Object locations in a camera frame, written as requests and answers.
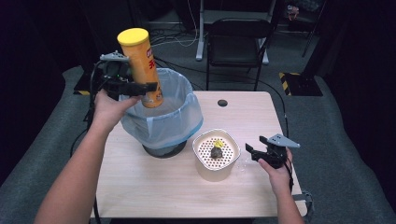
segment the black backdrop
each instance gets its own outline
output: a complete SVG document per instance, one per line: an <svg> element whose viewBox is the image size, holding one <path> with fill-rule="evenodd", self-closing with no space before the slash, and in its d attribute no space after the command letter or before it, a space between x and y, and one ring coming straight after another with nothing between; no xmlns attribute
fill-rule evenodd
<svg viewBox="0 0 396 224"><path fill-rule="evenodd" d="M391 0L359 1L352 6L344 40L325 80L340 107L348 136L396 211L394 8L396 3Z"/></svg>
<svg viewBox="0 0 396 224"><path fill-rule="evenodd" d="M0 22L3 184L62 96L62 72L99 56L76 0L1 1Z"/></svg>

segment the person's left hand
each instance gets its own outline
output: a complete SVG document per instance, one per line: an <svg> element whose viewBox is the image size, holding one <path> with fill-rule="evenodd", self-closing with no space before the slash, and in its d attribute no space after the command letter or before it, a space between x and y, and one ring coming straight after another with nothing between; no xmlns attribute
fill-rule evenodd
<svg viewBox="0 0 396 224"><path fill-rule="evenodd" d="M109 132L120 121L125 111L135 105L141 96L132 96L123 101L115 101L107 96L105 90L100 90L95 98L95 112L92 125L100 125Z"/></svg>
<svg viewBox="0 0 396 224"><path fill-rule="evenodd" d="M286 164L288 165L288 167L291 167L292 155L287 147L286 147L286 151L288 154L288 160L286 161ZM289 186L290 176L285 165L283 165L278 169L274 169L270 164L268 164L268 162L266 162L263 159L259 159L258 162L262 167L262 169L264 169L268 173L270 177L271 187L275 196L277 197L284 193L290 194L290 186Z"/></svg>

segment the gray floor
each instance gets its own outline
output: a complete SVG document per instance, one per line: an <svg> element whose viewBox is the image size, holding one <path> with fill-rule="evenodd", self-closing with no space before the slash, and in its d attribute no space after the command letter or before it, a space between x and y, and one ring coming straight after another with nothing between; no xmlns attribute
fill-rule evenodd
<svg viewBox="0 0 396 224"><path fill-rule="evenodd" d="M193 35L189 35L179 40L192 38ZM190 42L179 43L175 39L165 41L173 43L153 45L154 55L174 63L171 67L186 76L197 91L204 88L205 56L202 62L195 61L197 42L188 46ZM305 43L302 34L274 34L267 51L270 63L262 68L262 83L258 91L270 92L282 130L286 133L281 96L289 122L290 138L302 146L292 151L293 161L302 188L312 193L314 198L315 213L311 223L396 223L395 213L373 171L362 162L347 137L337 103L322 77L316 77L323 92L321 97L286 96L283 92L278 73L299 73L304 70L314 48L312 45L305 58L302 58ZM82 120L88 109L88 97L73 94L81 74L80 67L64 72L66 87L61 101L0 188L0 223L33 222L41 200L69 158L69 148L85 129L86 124ZM211 85L211 90L250 91L252 88L252 85L243 83ZM276 218L255 220L256 224L275 222Z"/></svg>

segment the yellow can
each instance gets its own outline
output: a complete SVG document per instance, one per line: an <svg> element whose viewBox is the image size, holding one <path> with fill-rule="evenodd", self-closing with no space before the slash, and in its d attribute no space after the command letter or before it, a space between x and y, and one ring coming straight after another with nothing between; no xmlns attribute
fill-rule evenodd
<svg viewBox="0 0 396 224"><path fill-rule="evenodd" d="M163 103L163 92L149 43L149 32L142 28L132 28L122 31L117 39L123 54L129 57L134 82L139 84L158 83L156 91L146 93L146 96L142 99L142 104L148 108L159 106Z"/></svg>

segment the white container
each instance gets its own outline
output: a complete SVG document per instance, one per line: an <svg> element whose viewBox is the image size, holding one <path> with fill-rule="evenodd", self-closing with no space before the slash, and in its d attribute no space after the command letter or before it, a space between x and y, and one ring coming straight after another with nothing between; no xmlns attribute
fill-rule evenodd
<svg viewBox="0 0 396 224"><path fill-rule="evenodd" d="M214 143L220 140L223 143L222 158L213 159L210 151ZM241 149L233 138L222 129L213 129L198 136L192 143L196 155L198 174L207 181L217 182L227 178L235 161L241 155Z"/></svg>

